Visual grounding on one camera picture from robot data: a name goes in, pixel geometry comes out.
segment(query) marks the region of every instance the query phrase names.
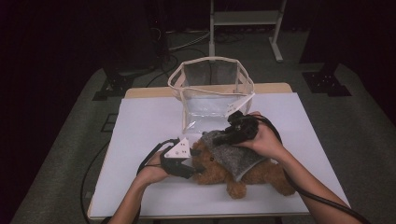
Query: brown teddy bear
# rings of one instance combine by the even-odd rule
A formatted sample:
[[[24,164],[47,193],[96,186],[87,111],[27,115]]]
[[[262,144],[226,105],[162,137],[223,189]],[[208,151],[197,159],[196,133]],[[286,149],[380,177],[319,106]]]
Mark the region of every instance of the brown teddy bear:
[[[275,164],[269,159],[261,160],[243,173],[240,180],[235,180],[234,175],[215,159],[207,145],[210,144],[206,144],[201,138],[192,146],[192,149],[199,151],[197,156],[192,157],[192,166],[202,171],[192,176],[198,184],[226,183],[227,192],[233,199],[241,199],[246,196],[246,184],[269,183],[282,195],[294,194],[295,190],[287,181],[280,164]]]

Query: white board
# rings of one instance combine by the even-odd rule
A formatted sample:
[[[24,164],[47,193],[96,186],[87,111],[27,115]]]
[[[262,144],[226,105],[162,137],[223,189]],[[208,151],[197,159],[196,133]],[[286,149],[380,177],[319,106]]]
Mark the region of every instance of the white board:
[[[250,111],[260,111],[271,120],[290,153],[347,202],[297,93],[256,94]],[[92,197],[90,218],[112,216],[140,162],[158,143],[186,136],[181,132],[182,103],[176,98],[123,99]],[[188,134],[187,137],[192,145],[200,134]],[[169,177],[147,188],[141,217],[299,213],[306,214],[308,210],[297,193],[284,197],[270,185],[247,186],[247,196],[233,200],[224,184],[200,186],[192,179]]]

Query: white tag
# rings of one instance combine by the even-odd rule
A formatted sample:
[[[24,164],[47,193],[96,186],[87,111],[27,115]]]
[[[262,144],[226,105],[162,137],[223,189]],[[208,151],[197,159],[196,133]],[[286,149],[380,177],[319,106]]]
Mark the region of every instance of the white tag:
[[[250,95],[244,96],[239,100],[229,104],[227,107],[227,112],[225,113],[225,117],[228,118],[231,114],[238,111],[245,103],[247,103],[256,93],[251,93]]]
[[[177,145],[165,153],[165,158],[190,158],[190,143],[187,138],[183,138]]]

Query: gray cloth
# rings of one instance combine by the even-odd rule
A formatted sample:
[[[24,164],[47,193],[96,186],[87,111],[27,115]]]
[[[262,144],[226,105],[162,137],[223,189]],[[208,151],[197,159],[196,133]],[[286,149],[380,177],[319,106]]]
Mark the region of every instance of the gray cloth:
[[[220,131],[212,131],[204,133],[201,139],[212,152],[214,159],[233,175],[235,181],[241,180],[242,176],[255,164],[266,160],[247,147],[235,147],[227,144],[214,145],[213,139],[222,134]]]

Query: white shelf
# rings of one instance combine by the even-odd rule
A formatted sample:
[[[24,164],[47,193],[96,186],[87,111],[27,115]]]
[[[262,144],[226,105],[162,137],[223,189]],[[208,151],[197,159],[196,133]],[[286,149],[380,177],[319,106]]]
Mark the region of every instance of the white shelf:
[[[276,24],[278,10],[215,12],[214,25]]]

